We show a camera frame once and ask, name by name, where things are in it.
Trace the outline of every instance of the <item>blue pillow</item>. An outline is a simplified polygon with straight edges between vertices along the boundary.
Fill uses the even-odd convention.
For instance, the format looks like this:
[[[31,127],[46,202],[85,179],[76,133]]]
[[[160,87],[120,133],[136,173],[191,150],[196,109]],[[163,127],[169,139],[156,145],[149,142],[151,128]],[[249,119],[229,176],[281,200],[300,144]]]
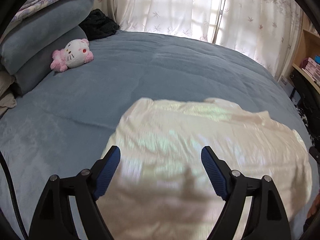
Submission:
[[[84,31],[77,26],[43,48],[29,59],[14,75],[18,84],[18,87],[14,87],[14,90],[19,95],[24,95],[31,91],[42,79],[45,78],[46,75],[50,73],[52,52],[54,50],[63,49],[69,41],[86,38],[87,36]]]
[[[26,18],[0,45],[1,63],[10,75],[41,49],[76,27],[90,13],[94,0],[59,0]]]

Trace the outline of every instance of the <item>silver screw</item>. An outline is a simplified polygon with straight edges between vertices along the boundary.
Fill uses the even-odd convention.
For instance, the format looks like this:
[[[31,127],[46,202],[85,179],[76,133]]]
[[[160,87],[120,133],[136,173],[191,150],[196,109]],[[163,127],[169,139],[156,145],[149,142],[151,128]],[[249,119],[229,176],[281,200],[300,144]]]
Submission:
[[[239,177],[241,173],[240,173],[240,171],[233,170],[233,171],[231,171],[231,174],[232,174],[233,176],[235,176],[235,177]]]
[[[55,175],[55,174],[53,174],[53,175],[50,176],[49,179],[50,179],[51,181],[55,181],[57,178],[58,178],[58,176]]]
[[[264,175],[263,178],[267,181],[270,182],[272,181],[271,177],[269,175]]]
[[[87,176],[87,175],[89,175],[89,173],[90,173],[89,169],[84,169],[84,170],[81,171],[81,175],[82,176]]]

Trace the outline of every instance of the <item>hello kitty plush toy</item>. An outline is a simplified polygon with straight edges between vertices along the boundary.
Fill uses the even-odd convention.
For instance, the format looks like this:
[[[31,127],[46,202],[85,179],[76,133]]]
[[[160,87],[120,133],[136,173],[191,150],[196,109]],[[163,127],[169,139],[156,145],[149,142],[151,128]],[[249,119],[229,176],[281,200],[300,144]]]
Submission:
[[[70,41],[64,49],[52,53],[53,62],[50,68],[56,72],[64,72],[68,68],[79,67],[93,61],[87,39]]]

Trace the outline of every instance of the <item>bed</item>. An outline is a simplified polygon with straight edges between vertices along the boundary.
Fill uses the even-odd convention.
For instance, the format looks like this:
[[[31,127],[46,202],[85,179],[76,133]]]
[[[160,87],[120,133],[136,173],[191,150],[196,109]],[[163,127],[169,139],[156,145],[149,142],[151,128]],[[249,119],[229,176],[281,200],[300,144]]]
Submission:
[[[94,61],[64,73],[51,72],[17,107],[0,119],[0,150],[8,163],[27,231],[37,201],[52,174],[74,176],[103,152],[122,114],[139,98],[198,101],[216,97],[308,132],[287,94],[268,71],[227,48],[173,36],[118,31],[90,42]],[[290,222],[298,239],[312,201],[318,173],[309,156],[313,187],[309,203]],[[3,171],[0,207],[19,236]],[[85,239],[79,216],[75,224]]]

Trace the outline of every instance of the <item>blue bedspread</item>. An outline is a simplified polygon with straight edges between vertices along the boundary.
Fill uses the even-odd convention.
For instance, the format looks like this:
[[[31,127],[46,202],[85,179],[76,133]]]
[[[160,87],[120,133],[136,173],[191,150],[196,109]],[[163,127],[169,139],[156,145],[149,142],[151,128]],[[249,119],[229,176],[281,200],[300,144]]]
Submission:
[[[247,111],[267,110],[311,146],[286,93],[266,69],[236,51],[186,38],[124,31],[92,41],[90,49],[93,62],[50,73],[0,120],[0,150],[12,173],[27,231],[49,176],[74,176],[90,168],[121,115],[141,97],[178,101],[217,97]],[[319,185],[311,157],[310,163],[313,200]],[[311,201],[291,221],[293,239],[301,235],[310,205]],[[21,236],[1,169],[0,207]],[[79,218],[75,221],[79,227]]]

